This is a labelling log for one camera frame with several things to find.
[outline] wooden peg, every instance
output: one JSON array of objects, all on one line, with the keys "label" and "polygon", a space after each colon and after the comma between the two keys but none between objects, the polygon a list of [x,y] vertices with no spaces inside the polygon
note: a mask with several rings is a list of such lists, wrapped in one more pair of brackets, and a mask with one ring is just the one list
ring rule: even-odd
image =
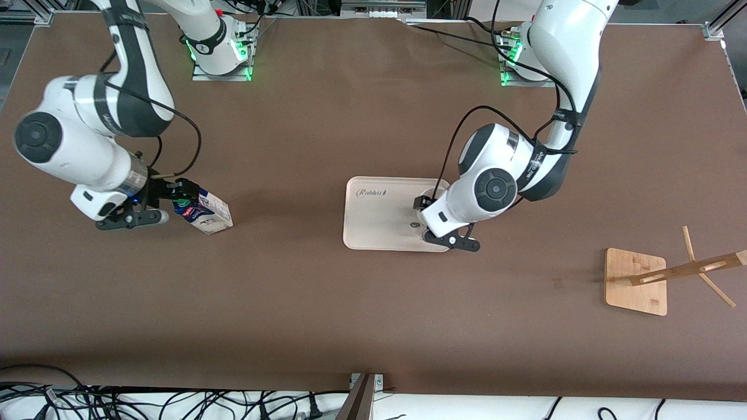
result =
[{"label": "wooden peg", "polygon": [[[695,253],[692,251],[692,242],[690,241],[690,232],[687,226],[682,226],[682,235],[685,237],[685,248],[687,248],[687,256],[690,258],[690,262],[695,262]],[[711,279],[703,273],[698,273],[701,279],[708,285],[727,305],[734,308],[737,304],[734,303],[729,296],[726,295]]]},{"label": "wooden peg", "polygon": [[714,256],[713,258],[689,262],[687,264],[678,265],[672,268],[664,268],[663,270],[652,271],[650,273],[638,274],[637,276],[629,276],[619,280],[627,280],[631,285],[638,286],[700,274],[702,268],[704,268],[705,271],[716,271],[724,270],[726,268],[740,267],[742,265],[747,265],[747,250],[739,251],[738,253]]}]

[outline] white robotic arm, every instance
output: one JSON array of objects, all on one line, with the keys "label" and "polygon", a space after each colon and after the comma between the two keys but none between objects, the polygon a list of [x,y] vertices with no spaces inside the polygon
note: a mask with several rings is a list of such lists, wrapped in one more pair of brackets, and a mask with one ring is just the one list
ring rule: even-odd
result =
[{"label": "white robotic arm", "polygon": [[[14,143],[30,164],[75,184],[70,199],[85,215],[104,220],[149,180],[149,168],[114,136],[160,135],[173,113],[141,98],[168,108],[173,108],[173,98],[158,68],[139,1],[93,2],[107,22],[120,71],[51,80],[39,107],[16,127]],[[199,39],[195,45],[207,45],[196,55],[206,72],[229,72],[241,62],[232,18],[219,18],[209,0],[153,3],[171,12],[187,37]]]},{"label": "white robotic arm", "polygon": [[544,0],[539,5],[525,48],[571,98],[560,91],[560,108],[545,144],[499,124],[472,134],[459,157],[459,179],[420,213],[428,226],[426,241],[477,250],[479,244],[475,247],[476,241],[460,236],[459,228],[503,213],[519,196],[543,200],[560,189],[571,156],[567,151],[594,97],[599,42],[616,5],[617,0]]}]

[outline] brown table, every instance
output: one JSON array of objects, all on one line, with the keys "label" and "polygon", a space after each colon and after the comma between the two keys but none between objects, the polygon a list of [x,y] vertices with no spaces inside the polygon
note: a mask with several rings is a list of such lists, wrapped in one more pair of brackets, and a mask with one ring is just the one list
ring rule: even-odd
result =
[{"label": "brown table", "polygon": [[[56,16],[0,115],[3,363],[119,385],[332,389],[375,371],[398,392],[747,398],[745,271],[713,275],[735,309],[697,278],[670,285],[663,318],[602,300],[605,248],[685,262],[685,224],[696,255],[747,245],[747,118],[697,26],[610,26],[560,193],[479,223],[476,254],[431,254],[347,249],[347,180],[435,177],[469,108],[496,106],[529,131],[552,112],[551,89],[501,87],[489,47],[390,19],[282,20],[253,81],[192,82],[176,24],[149,22],[176,107],[204,134],[189,177],[236,225],[99,232],[71,185],[13,151],[46,82],[94,72],[111,50],[99,15]],[[476,115],[460,142],[492,121]],[[175,121],[164,141],[158,169],[181,167],[191,128]],[[123,140],[146,156],[154,143]]]}]

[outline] gray floor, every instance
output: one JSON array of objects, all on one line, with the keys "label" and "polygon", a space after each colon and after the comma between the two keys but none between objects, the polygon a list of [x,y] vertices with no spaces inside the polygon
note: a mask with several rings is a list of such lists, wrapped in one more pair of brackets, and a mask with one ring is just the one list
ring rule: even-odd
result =
[{"label": "gray floor", "polygon": [[[612,22],[702,23],[715,17],[731,0],[642,0],[635,6],[618,6]],[[0,111],[31,36],[28,25],[0,25]],[[740,87],[747,87],[747,11],[725,29],[726,48]]]}]

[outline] white tray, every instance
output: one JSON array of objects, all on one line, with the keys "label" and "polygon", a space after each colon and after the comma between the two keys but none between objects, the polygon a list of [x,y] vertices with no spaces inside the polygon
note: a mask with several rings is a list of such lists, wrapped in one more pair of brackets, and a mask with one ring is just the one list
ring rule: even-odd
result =
[{"label": "white tray", "polygon": [[[435,179],[356,176],[347,182],[342,241],[351,250],[422,251],[448,248],[429,244],[421,236],[425,225],[412,208],[415,198],[431,194]],[[448,188],[441,180],[438,194]]]}]

